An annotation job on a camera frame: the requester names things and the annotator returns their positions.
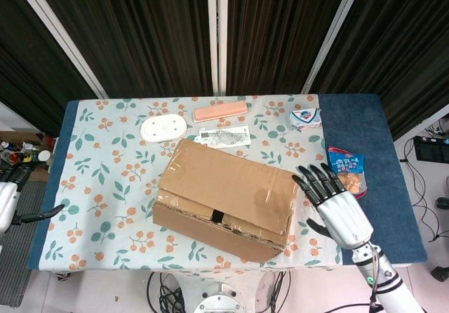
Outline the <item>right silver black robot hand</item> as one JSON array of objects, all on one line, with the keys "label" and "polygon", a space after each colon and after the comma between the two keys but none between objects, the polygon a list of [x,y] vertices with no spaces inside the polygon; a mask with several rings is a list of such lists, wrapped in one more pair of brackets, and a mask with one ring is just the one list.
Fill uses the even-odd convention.
[{"label": "right silver black robot hand", "polygon": [[370,241],[373,227],[358,200],[325,163],[319,167],[298,166],[301,175],[292,179],[316,209],[324,226],[314,229],[333,239],[338,246],[355,250]]}]

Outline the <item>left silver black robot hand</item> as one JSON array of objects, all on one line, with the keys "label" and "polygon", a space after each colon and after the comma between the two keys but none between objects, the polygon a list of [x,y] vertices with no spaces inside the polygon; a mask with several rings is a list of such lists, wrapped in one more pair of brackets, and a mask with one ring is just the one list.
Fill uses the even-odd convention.
[{"label": "left silver black robot hand", "polygon": [[60,204],[50,211],[18,215],[16,210],[21,191],[31,173],[42,163],[15,164],[1,172],[1,236],[11,225],[20,226],[31,222],[46,220],[57,215],[64,207]]}]

